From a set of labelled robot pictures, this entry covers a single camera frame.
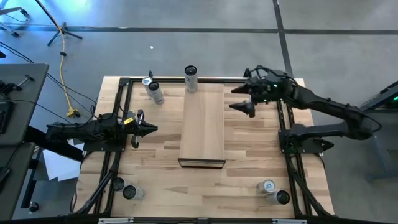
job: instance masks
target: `can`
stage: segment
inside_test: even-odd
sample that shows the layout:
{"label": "can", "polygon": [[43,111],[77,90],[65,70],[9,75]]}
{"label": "can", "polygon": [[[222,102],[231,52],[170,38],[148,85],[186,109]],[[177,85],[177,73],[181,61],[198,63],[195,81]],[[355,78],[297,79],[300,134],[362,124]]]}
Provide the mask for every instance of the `can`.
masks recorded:
{"label": "can", "polygon": [[123,190],[123,197],[127,200],[141,200],[144,198],[144,190],[135,185],[128,185]]}
{"label": "can", "polygon": [[285,190],[275,190],[266,194],[266,200],[271,205],[286,205],[290,201],[290,195]]}
{"label": "can", "polygon": [[265,180],[258,183],[256,189],[260,193],[271,193],[275,190],[275,183],[272,180]]}
{"label": "can", "polygon": [[121,177],[117,177],[112,182],[112,189],[114,191],[121,191],[125,188],[125,186],[130,185],[130,182],[124,180]]}
{"label": "can", "polygon": [[163,100],[163,93],[162,90],[160,89],[160,85],[157,82],[152,82],[149,84],[149,90],[150,90],[150,95],[154,99],[156,104],[162,104],[164,102]]}
{"label": "can", "polygon": [[145,90],[147,91],[147,94],[149,97],[152,97],[150,95],[150,89],[149,89],[149,84],[153,82],[153,79],[151,77],[145,77],[142,79],[142,84],[144,84]]}
{"label": "can", "polygon": [[188,92],[195,92],[198,90],[198,74],[197,68],[193,65],[189,65],[185,68],[185,85]]}

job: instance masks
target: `desk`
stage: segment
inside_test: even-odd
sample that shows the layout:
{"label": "desk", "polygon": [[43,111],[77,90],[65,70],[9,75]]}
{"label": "desk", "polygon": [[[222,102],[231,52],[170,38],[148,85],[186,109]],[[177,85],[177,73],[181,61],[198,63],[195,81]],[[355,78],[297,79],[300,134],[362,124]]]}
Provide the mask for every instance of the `desk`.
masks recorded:
{"label": "desk", "polygon": [[[26,78],[25,75],[31,76],[34,81],[27,81],[21,91],[13,90],[8,97],[12,100],[37,102],[48,69],[46,64],[4,64],[0,65],[0,80],[18,84]],[[5,205],[0,209],[0,220],[12,218],[32,159],[35,144],[22,142],[35,106],[33,103],[15,101],[7,130],[0,134],[0,166],[5,166],[11,154],[17,150],[8,165],[11,172],[0,192],[0,202]]]}
{"label": "desk", "polygon": [[0,148],[0,166],[5,166],[14,150],[17,150],[8,165],[11,172],[0,193],[0,202],[7,205],[0,209],[0,220],[10,220],[14,214],[34,149],[34,143],[24,143],[19,147]]}
{"label": "desk", "polygon": [[[120,77],[104,77],[96,114],[112,111]],[[181,168],[180,152],[183,102],[183,83],[161,83],[165,102],[156,105],[144,87],[135,83],[130,110],[143,109],[147,122],[159,130],[140,141],[133,149],[127,138],[118,176],[142,187],[146,196],[142,201],[126,200],[122,193],[114,195],[112,216],[132,217],[228,217],[228,218],[293,218],[292,202],[270,206],[257,193],[255,186],[264,179],[272,179],[277,188],[290,193],[285,157],[280,153],[277,131],[279,120],[276,104],[259,105],[256,117],[228,107],[243,101],[246,95],[231,93],[238,84],[224,85],[224,125],[226,164],[221,170]],[[297,123],[312,125],[310,110],[294,110]],[[103,152],[92,153],[81,167],[77,185],[78,210],[98,185]],[[308,188],[324,208],[333,213],[325,171],[319,158],[303,154]],[[106,204],[105,190],[101,212]],[[297,189],[300,208],[304,210],[302,193]]]}

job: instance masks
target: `wooden cutting board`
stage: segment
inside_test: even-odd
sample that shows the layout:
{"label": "wooden cutting board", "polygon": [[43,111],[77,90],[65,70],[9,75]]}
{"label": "wooden cutting board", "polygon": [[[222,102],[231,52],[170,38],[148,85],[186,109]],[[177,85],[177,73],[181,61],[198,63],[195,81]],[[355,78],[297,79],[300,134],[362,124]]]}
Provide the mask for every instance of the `wooden cutting board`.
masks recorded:
{"label": "wooden cutting board", "polygon": [[224,159],[224,84],[185,92],[180,158]]}

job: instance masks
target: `white paper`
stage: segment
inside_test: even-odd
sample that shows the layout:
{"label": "white paper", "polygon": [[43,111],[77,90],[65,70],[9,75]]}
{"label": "white paper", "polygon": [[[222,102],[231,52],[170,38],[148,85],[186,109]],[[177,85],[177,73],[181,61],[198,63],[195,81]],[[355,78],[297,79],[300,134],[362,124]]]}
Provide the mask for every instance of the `white paper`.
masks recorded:
{"label": "white paper", "polygon": [[[83,150],[84,144],[75,146]],[[50,180],[58,177],[58,181],[72,179],[79,176],[80,162],[60,156],[52,151],[44,150],[44,161],[47,170],[47,175]]]}

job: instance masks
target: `tripod stand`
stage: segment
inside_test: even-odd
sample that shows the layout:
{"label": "tripod stand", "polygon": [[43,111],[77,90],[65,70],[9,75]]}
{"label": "tripod stand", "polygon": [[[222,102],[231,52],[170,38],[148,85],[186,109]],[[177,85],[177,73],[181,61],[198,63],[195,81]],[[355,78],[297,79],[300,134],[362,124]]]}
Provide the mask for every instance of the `tripod stand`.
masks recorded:
{"label": "tripod stand", "polygon": [[[56,27],[58,27],[57,22],[55,22],[54,18],[50,15],[50,13],[48,12],[48,10],[46,10],[46,8],[43,6],[43,4],[42,4],[39,0],[35,0],[35,1],[36,1],[36,3],[43,9],[44,13],[46,13],[46,15],[51,19],[52,23],[53,23]],[[60,27],[60,30],[62,31],[62,34],[69,34],[69,35],[71,35],[72,37],[79,38],[80,40],[82,39],[82,37],[80,37],[79,35],[76,35],[76,34],[73,34],[73,33],[69,32],[69,31],[67,31],[67,29],[68,29],[68,28],[67,28],[67,23],[66,23],[66,22],[63,22],[62,25],[61,25],[61,27]],[[51,40],[48,42],[47,46],[50,47],[51,43],[55,40],[55,38],[58,37],[59,33],[60,33],[60,31],[58,30],[58,31],[55,33],[55,35],[51,38]]]}

